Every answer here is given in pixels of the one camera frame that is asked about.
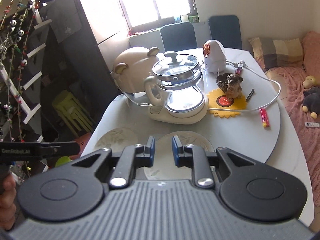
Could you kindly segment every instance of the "sunflower placemat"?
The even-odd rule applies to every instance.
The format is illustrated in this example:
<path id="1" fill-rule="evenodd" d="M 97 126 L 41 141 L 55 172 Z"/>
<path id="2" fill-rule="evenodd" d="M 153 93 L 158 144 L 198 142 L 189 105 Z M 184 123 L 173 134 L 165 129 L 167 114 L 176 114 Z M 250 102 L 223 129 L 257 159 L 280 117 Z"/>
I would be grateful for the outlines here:
<path id="1" fill-rule="evenodd" d="M 209 92 L 207 95 L 209 98 L 209 108 L 221 108 L 221 109 L 246 109 L 247 102 L 245 101 L 244 95 L 242 95 L 241 99 L 235 98 L 232 101 L 228 101 L 225 93 L 220 89 L 215 89 Z M 239 115 L 240 112 L 229 112 L 229 111 L 209 111 L 210 114 L 213 114 L 214 116 L 220 116 L 229 118 L 235 117 L 236 115 Z"/>

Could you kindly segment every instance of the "pink blanket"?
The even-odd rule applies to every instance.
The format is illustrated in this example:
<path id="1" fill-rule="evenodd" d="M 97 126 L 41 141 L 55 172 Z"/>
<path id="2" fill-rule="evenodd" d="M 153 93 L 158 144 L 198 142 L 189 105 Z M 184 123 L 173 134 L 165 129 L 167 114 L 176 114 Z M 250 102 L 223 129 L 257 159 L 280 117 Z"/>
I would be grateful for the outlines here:
<path id="1" fill-rule="evenodd" d="M 320 128 L 306 128 L 305 122 L 320 122 L 320 117 L 314 120 L 310 113 L 302 112 L 304 99 L 303 86 L 307 73 L 299 67 L 274 68 L 283 76 L 288 88 L 288 104 L 285 106 L 293 126 L 299 137 L 311 178 L 315 206 L 320 206 Z"/>

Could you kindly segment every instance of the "yellow plush toy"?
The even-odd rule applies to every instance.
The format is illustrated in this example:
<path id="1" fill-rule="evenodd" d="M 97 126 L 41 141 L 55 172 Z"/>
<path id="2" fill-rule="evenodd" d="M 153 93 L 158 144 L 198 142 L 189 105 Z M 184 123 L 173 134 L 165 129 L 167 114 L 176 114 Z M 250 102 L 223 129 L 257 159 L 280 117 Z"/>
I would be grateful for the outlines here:
<path id="1" fill-rule="evenodd" d="M 317 80 L 314 76 L 307 76 L 305 82 L 303 82 L 303 87 L 309 89 L 317 85 Z"/>

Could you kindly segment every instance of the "white cable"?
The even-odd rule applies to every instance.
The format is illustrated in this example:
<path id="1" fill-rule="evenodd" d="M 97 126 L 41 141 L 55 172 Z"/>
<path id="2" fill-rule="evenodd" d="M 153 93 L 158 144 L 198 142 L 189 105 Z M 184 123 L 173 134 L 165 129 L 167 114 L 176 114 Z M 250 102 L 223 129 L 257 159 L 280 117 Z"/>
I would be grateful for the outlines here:
<path id="1" fill-rule="evenodd" d="M 235 63 L 233 62 L 230 62 L 230 61 L 227 61 L 227 63 L 231 63 L 231 65 L 233 65 L 233 67 L 235 68 Z M 260 110 L 261 108 L 266 108 L 267 106 L 270 106 L 274 101 L 276 101 L 276 99 L 279 97 L 280 95 L 280 92 L 281 92 L 281 85 L 277 82 L 277 81 L 274 81 L 274 80 L 271 80 L 271 79 L 268 79 L 268 78 L 265 78 L 265 77 L 262 77 L 260 76 L 258 73 L 256 73 L 254 70 L 252 70 L 251 68 L 249 68 L 245 63 L 243 64 L 243 68 L 244 69 L 248 69 L 250 70 L 252 73 L 256 74 L 258 77 L 264 79 L 264 80 L 267 80 L 267 81 L 270 81 L 270 82 L 273 82 L 275 84 L 278 85 L 279 87 L 279 92 L 278 94 L 276 95 L 276 97 L 270 101 L 269 103 L 263 105 L 263 106 L 260 106 L 260 107 L 257 107 L 255 109 L 242 109 L 242 110 L 236 110 L 236 109 L 223 109 L 223 108 L 209 108 L 208 111 L 227 111 L 227 112 L 254 112 L 254 111 L 257 111 L 257 110 Z"/>

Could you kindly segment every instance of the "human hand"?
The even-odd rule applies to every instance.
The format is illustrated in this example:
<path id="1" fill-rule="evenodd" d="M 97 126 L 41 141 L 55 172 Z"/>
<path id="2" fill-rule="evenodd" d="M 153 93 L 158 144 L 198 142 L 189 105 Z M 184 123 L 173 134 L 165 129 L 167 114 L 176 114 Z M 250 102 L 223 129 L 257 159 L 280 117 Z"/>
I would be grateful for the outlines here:
<path id="1" fill-rule="evenodd" d="M 4 192 L 0 195 L 0 227 L 6 230 L 12 228 L 16 212 L 16 205 L 13 203 L 16 192 L 16 182 L 11 174 L 9 174 L 3 182 Z"/>

